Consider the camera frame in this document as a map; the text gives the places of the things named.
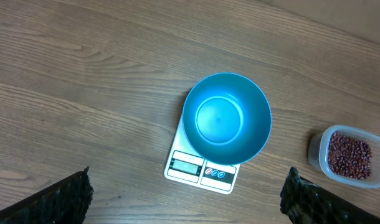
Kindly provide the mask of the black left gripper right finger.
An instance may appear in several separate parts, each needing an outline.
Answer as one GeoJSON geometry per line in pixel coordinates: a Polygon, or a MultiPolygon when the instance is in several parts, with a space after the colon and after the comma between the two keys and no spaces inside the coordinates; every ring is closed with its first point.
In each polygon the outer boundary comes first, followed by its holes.
{"type": "Polygon", "coordinates": [[[380,224],[380,218],[310,182],[291,167],[280,211],[294,224],[380,224]]]}

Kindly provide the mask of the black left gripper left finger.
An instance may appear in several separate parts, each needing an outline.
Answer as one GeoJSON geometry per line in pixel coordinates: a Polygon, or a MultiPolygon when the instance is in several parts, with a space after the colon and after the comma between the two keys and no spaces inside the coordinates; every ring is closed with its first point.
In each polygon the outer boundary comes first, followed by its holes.
{"type": "Polygon", "coordinates": [[[82,224],[93,199],[89,168],[0,210],[0,223],[82,224]]]}

